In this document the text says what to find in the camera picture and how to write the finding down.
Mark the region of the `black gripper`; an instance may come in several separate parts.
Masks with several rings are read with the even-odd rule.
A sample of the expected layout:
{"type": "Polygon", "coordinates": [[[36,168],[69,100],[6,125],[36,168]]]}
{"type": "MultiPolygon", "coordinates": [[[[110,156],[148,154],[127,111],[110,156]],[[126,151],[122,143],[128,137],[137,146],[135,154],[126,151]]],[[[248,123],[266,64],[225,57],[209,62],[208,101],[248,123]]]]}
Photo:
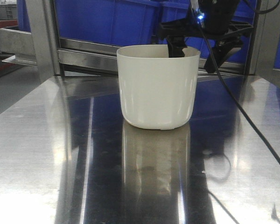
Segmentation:
{"type": "MultiPolygon", "coordinates": [[[[187,47],[184,38],[168,37],[202,37],[203,31],[208,39],[221,40],[238,35],[249,36],[253,26],[248,22],[233,21],[238,0],[191,0],[185,17],[158,25],[157,36],[167,40],[169,58],[185,57],[183,49],[187,47]]],[[[212,58],[219,69],[232,55],[240,51],[244,43],[241,40],[226,40],[224,43],[215,42],[204,64],[208,73],[217,70],[212,58]]]]}

